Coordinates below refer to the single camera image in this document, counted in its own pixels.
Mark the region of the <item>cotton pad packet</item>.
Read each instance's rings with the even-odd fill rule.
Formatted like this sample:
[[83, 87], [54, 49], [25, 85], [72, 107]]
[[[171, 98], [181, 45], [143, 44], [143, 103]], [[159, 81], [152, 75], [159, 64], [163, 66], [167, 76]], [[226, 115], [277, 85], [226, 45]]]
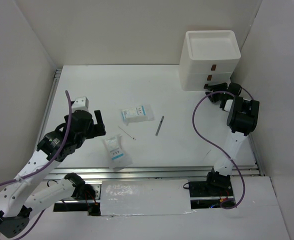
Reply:
[[130, 123], [140, 123], [154, 120], [154, 112], [149, 104], [141, 104], [125, 108], [120, 112], [122, 121], [126, 126]]
[[120, 134], [105, 138], [102, 143], [107, 152], [107, 165], [110, 169], [123, 169], [133, 163], [131, 156], [122, 147]]

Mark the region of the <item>white drawer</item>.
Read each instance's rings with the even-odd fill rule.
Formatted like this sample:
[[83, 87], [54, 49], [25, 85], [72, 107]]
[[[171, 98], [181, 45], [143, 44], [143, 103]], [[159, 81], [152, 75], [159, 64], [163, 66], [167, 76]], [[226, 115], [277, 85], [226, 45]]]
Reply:
[[183, 82], [225, 82], [230, 79], [232, 72], [223, 73], [186, 73], [180, 72], [179, 78]]
[[222, 83], [228, 83], [228, 81], [197, 81], [197, 82], [186, 82], [182, 84], [182, 89], [184, 91], [203, 91], [204, 86], [207, 84], [209, 86], [218, 85]]

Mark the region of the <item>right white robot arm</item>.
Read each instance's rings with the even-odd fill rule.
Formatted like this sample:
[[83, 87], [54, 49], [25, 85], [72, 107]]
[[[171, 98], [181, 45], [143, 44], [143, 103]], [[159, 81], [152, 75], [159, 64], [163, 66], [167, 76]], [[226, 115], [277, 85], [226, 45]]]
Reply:
[[205, 93], [216, 93], [209, 97], [212, 103], [220, 102], [219, 108], [228, 112], [226, 125], [230, 128], [223, 149], [230, 158], [223, 156], [217, 160], [212, 170], [207, 174], [205, 192], [210, 196], [217, 195], [222, 189], [230, 186], [233, 163], [237, 154], [258, 123], [260, 102], [254, 99], [245, 99], [240, 96], [244, 88], [237, 83], [205, 84]]

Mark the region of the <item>houndstooth eyeliner pen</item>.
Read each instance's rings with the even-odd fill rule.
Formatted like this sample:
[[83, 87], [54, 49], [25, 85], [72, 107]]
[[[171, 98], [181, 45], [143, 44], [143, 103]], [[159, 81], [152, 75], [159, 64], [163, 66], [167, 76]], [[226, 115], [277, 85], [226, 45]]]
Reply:
[[159, 132], [160, 132], [160, 129], [161, 129], [161, 127], [162, 127], [162, 124], [163, 124], [164, 118], [165, 118], [165, 116], [163, 115], [163, 116], [161, 117], [161, 119], [160, 119], [160, 122], [159, 122], [159, 125], [158, 125], [158, 127], [157, 127], [157, 130], [156, 130], [155, 136], [158, 136], [158, 135], [159, 135]]

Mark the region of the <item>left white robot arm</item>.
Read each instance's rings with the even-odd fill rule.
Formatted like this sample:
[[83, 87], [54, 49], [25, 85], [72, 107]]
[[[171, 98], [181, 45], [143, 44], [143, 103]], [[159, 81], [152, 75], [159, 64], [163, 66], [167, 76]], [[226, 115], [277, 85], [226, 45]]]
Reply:
[[104, 136], [105, 125], [100, 110], [93, 114], [76, 110], [64, 117], [65, 122], [47, 133], [14, 182], [0, 192], [0, 233], [12, 239], [29, 221], [57, 201], [94, 200], [98, 190], [76, 173], [68, 173], [50, 187], [35, 192], [44, 178], [79, 149], [87, 139]]

